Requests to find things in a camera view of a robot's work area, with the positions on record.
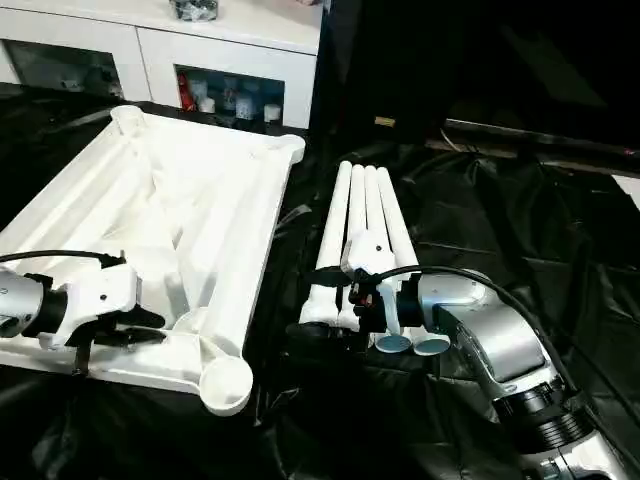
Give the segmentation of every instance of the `white plastic tray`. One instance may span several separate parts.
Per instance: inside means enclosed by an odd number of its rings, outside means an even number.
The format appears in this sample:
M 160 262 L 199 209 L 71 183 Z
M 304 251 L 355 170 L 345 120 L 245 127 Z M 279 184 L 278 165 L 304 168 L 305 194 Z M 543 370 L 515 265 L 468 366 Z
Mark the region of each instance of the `white plastic tray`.
M 304 141 L 128 106 L 112 117 L 0 233 L 0 252 L 124 250 L 142 279 L 142 306 L 165 317 L 167 338 L 129 350 L 94 346 L 90 376 L 199 394 L 212 412 L 232 415 L 251 391 L 242 348 Z M 99 268 L 80 259 L 10 267 L 52 276 L 54 285 Z M 70 348 L 45 350 L 38 339 L 0 340 L 0 364 L 70 373 L 74 355 Z

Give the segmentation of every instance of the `red bottle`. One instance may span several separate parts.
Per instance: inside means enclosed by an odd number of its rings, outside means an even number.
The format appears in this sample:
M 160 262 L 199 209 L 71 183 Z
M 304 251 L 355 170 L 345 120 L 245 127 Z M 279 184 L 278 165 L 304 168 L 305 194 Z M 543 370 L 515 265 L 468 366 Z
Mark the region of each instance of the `red bottle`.
M 178 90 L 180 91 L 180 103 L 182 104 L 182 110 L 185 112 L 195 112 L 196 102 L 189 91 L 187 76 L 184 73 L 178 74 Z

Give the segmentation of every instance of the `glass cabinet door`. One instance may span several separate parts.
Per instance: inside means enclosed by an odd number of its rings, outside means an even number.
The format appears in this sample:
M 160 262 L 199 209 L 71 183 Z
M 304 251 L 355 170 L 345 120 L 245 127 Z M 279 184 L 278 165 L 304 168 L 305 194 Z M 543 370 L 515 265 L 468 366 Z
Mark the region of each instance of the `glass cabinet door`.
M 306 129 L 316 57 L 138 29 L 155 103 Z
M 110 53 L 15 40 L 3 43 L 22 85 L 124 99 Z
M 135 27 L 7 8 L 0 82 L 151 100 Z

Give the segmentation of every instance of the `black tarp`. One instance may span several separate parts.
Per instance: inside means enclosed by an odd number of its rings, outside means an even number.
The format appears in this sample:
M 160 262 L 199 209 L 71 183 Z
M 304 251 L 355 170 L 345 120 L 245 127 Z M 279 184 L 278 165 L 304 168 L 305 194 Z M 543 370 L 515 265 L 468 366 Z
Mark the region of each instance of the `black tarp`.
M 2 225 L 108 123 L 110 106 L 28 89 L 0 99 Z M 2 367 L 0 475 L 519 478 L 516 453 L 454 352 L 440 359 L 347 356 L 287 342 L 284 329 L 308 293 L 302 274 L 314 267 L 337 172 L 330 144 L 314 139 L 291 172 L 245 348 L 256 379 L 243 414 L 214 417 L 188 394 Z M 422 263 L 472 268 L 517 289 L 637 403 L 640 213 L 611 177 L 526 157 L 390 145 L 348 159 L 389 168 Z M 639 455 L 639 432 L 547 326 L 603 419 Z

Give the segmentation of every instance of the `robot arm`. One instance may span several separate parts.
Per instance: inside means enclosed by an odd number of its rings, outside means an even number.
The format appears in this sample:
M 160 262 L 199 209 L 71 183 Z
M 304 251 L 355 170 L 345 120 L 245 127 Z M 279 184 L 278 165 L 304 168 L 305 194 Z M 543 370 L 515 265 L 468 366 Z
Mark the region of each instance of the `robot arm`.
M 525 478 L 629 478 L 532 326 L 484 285 L 486 277 L 477 272 L 469 275 L 477 280 L 454 273 L 413 274 L 397 283 L 395 299 L 389 300 L 377 288 L 385 276 L 371 276 L 370 268 L 385 252 L 360 248 L 371 243 L 366 236 L 353 239 L 360 245 L 346 249 L 349 258 L 341 265 L 352 283 L 349 298 L 360 317 L 359 335 L 384 332 L 396 322 L 447 335 L 520 452 Z M 391 318 L 390 306 L 396 310 Z
M 76 373 L 86 374 L 91 343 L 128 346 L 162 341 L 164 319 L 137 305 L 138 277 L 121 262 L 51 289 L 43 275 L 0 270 L 0 337 L 37 337 L 44 348 L 77 347 Z

